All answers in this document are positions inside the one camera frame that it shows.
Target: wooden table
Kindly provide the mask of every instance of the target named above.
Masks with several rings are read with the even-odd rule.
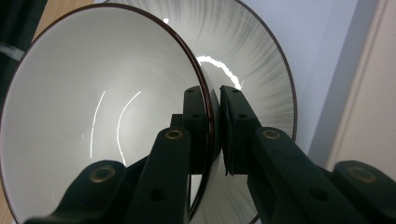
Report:
[[[49,0],[43,15],[41,16],[40,23],[35,31],[34,39],[51,23],[60,18],[67,12],[74,10],[79,7],[84,7],[93,3],[93,0]],[[0,223],[11,224],[13,216],[9,211],[7,200],[3,192],[3,185],[0,183]]]

